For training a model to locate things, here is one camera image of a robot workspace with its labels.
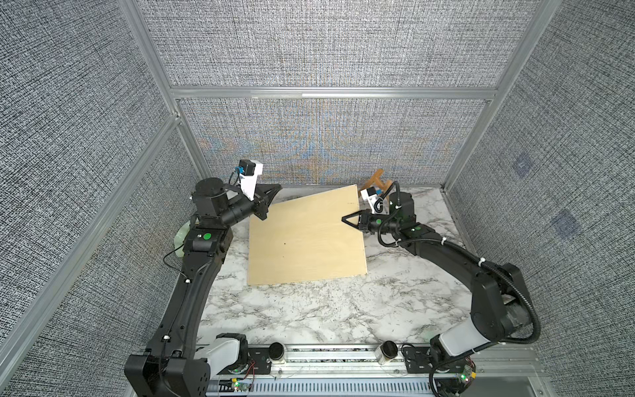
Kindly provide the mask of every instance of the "aluminum frame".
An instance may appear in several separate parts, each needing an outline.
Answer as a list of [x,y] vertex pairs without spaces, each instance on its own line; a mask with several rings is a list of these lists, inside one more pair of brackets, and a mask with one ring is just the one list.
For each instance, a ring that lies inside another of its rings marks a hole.
[[173,98],[370,98],[494,99],[495,88],[478,87],[214,87],[174,86]]
[[467,233],[467,229],[465,228],[465,225],[463,225],[463,222],[461,221],[461,217],[459,217],[458,213],[454,210],[454,205],[452,204],[450,197],[445,193],[445,189],[441,188],[440,190],[441,190],[441,197],[443,197],[443,201],[445,202],[445,207],[447,207],[448,212],[450,213],[450,216],[452,217],[452,221],[454,221],[454,226],[456,226],[457,228],[458,235],[461,236],[461,239],[463,240],[463,244],[465,245],[467,250],[476,255],[477,254],[476,247],[474,246],[472,239]]
[[505,97],[510,92],[516,78],[518,78],[518,75],[525,66],[525,63],[527,63],[533,49],[538,44],[538,40],[542,37],[542,34],[551,21],[551,18],[553,18],[556,11],[560,8],[561,3],[562,0],[542,0],[538,6],[536,13],[523,34],[523,38],[520,40],[518,47],[516,47],[516,51],[509,60],[505,72],[498,82],[496,97],[485,105],[476,121],[476,124],[474,125],[474,128],[468,135],[465,143],[459,150],[457,157],[450,166],[443,183],[443,187],[446,192],[449,192],[452,189],[454,183],[458,179],[458,176],[461,174],[468,160],[476,150],[476,147],[481,141],[481,138],[483,138],[485,131],[487,131],[487,128],[496,116],[500,106],[505,101]]
[[4,390],[179,122],[169,115],[0,346]]
[[[286,345],[286,363],[273,364],[270,375],[256,378],[294,377],[299,379],[402,378],[426,376],[407,373],[401,352],[385,365],[379,365],[374,350],[378,344],[294,344]],[[415,344],[427,348],[428,344]],[[268,347],[268,345],[250,345]],[[479,377],[546,377],[534,349],[527,345],[500,344],[472,355]],[[453,377],[439,373],[435,377]],[[548,379],[540,384],[549,383]]]
[[178,126],[178,131],[181,134],[181,140],[185,146],[185,150],[190,156],[190,160],[199,175],[199,178],[209,178],[211,176],[210,167],[203,156],[201,147],[194,136],[192,129],[189,128],[189,124],[185,120],[181,108],[178,106],[178,102],[170,95],[170,80],[168,79],[168,73],[165,71],[161,57],[156,50],[152,38],[150,38],[150,32],[148,26],[145,24],[145,20],[141,14],[137,2],[135,0],[117,0],[119,7],[128,25],[132,30],[132,34],[137,40],[139,50],[145,58],[145,63],[152,73],[152,77],[157,84],[157,88],[165,101],[165,104],[171,113],[176,112],[181,117],[181,123]]

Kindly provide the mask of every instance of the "black cable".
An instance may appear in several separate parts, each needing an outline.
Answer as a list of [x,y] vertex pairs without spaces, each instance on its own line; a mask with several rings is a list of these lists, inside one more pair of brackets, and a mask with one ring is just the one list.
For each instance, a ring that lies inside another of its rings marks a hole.
[[227,181],[228,185],[232,184],[232,177],[234,176],[235,173],[236,173],[236,170],[234,169],[234,171],[232,171],[231,175],[229,175],[229,180]]
[[380,197],[382,198],[382,200],[385,199],[386,196],[388,196],[388,193],[391,192],[393,186],[397,190],[397,205],[396,205],[396,209],[399,209],[399,208],[401,208],[401,189],[399,188],[399,182],[396,182],[396,181],[393,182],[388,187],[388,189],[385,192],[382,193],[382,195]]
[[177,313],[174,315],[174,318],[172,319],[172,324],[170,324],[170,327],[168,328],[167,336],[170,336],[170,332],[172,332],[172,327],[174,326],[174,322],[177,320],[178,315],[181,313],[181,309],[183,308],[183,303],[185,302],[185,297],[187,296],[187,288],[189,286],[190,286],[190,283],[185,284],[185,292],[183,293],[183,299],[181,299],[181,304],[178,305]]
[[410,346],[410,347],[412,347],[413,349],[416,349],[416,348],[417,348],[417,347],[416,347],[415,345],[413,345],[412,343],[402,343],[402,344],[401,344],[401,347],[399,348],[399,350],[401,351],[401,355],[403,356],[403,358],[404,358],[404,359],[406,358],[406,354],[403,352],[403,348],[404,348],[404,346]]
[[209,262],[205,263],[203,266],[201,266],[201,267],[199,267],[198,269],[196,269],[196,274],[194,275],[194,277],[196,277],[196,276],[199,274],[199,272],[200,272],[201,270],[203,270],[205,267],[208,267],[208,266],[211,264],[211,262],[212,262],[212,261],[209,261]]
[[379,209],[379,204],[382,204],[384,201],[382,199],[379,199],[375,202],[375,204],[373,204],[373,209],[375,210],[375,212],[380,213],[381,210]]
[[225,190],[223,190],[222,192],[218,193],[216,196],[203,197],[203,198],[206,198],[206,199],[209,199],[209,198],[217,198],[217,197],[220,197],[220,196],[222,196],[223,194],[226,194],[226,193],[227,193],[227,189],[225,189]]
[[397,241],[394,241],[390,244],[386,243],[383,239],[382,239],[382,229],[384,228],[384,225],[386,225],[388,222],[390,222],[391,219],[393,219],[395,217],[395,215],[397,215],[397,212],[399,212],[399,209],[394,210],[394,212],[392,214],[390,214],[380,225],[379,225],[379,230],[377,230],[377,241],[379,241],[379,243],[385,247],[396,247],[397,246]]
[[184,244],[179,245],[178,247],[176,247],[175,249],[173,249],[172,251],[168,252],[167,254],[165,254],[163,256],[163,264],[167,267],[170,267],[174,270],[176,270],[177,272],[179,272],[181,274],[181,276],[183,276],[185,279],[187,279],[187,276],[185,275],[185,273],[183,273],[182,271],[178,270],[176,267],[170,265],[169,263],[167,263],[165,261],[165,258],[169,257],[171,253],[178,251],[179,248],[183,247]]
[[507,275],[505,275],[502,271],[497,269],[495,266],[489,265],[487,262],[483,262],[481,264],[481,267],[484,267],[485,269],[496,274],[503,281],[505,281],[507,285],[509,285],[509,288],[514,290],[514,292],[516,293],[516,297],[523,303],[523,306],[525,306],[525,308],[529,312],[529,317],[531,318],[531,324],[533,327],[533,329],[531,330],[531,335],[529,335],[526,338],[504,338],[504,339],[501,339],[500,341],[506,342],[506,343],[518,343],[518,344],[534,343],[540,337],[542,326],[540,325],[540,320],[538,319],[538,313],[536,313],[536,310],[533,308],[533,305],[523,295],[523,293],[520,292],[520,290],[518,290],[516,285],[514,285],[514,283],[509,279],[509,277],[507,277]]

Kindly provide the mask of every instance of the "black lid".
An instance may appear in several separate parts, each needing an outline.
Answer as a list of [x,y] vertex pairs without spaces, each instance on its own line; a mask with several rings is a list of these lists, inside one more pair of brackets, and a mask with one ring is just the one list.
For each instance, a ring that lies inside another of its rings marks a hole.
[[219,178],[207,178],[198,181],[195,194],[201,196],[214,196],[223,191],[223,181]]
[[272,360],[280,360],[284,355],[284,346],[282,343],[273,342],[269,345],[269,358]]
[[397,356],[397,344],[391,340],[382,343],[382,353],[386,358],[393,359]]

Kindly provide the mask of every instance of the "gray fabric wall panel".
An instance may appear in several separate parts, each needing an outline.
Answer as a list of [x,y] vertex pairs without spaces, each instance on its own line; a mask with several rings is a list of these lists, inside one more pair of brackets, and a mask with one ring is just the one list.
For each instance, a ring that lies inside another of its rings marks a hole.
[[183,99],[212,174],[241,158],[264,183],[350,184],[377,168],[402,183],[440,184],[482,100]]
[[156,1],[173,84],[495,86],[539,0]]
[[167,110],[115,0],[0,19],[1,342]]
[[156,331],[176,282],[161,257],[194,211],[196,182],[175,131],[3,396],[123,395],[123,365]]
[[449,193],[522,268],[560,396],[635,390],[633,48],[634,2],[566,0]]

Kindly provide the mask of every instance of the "wooden board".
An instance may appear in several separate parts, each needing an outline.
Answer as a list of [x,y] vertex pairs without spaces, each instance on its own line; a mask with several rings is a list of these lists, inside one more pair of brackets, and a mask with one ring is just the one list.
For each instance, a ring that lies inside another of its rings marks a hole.
[[279,284],[366,274],[362,232],[342,222],[359,210],[357,185],[283,201],[251,216],[247,283]]

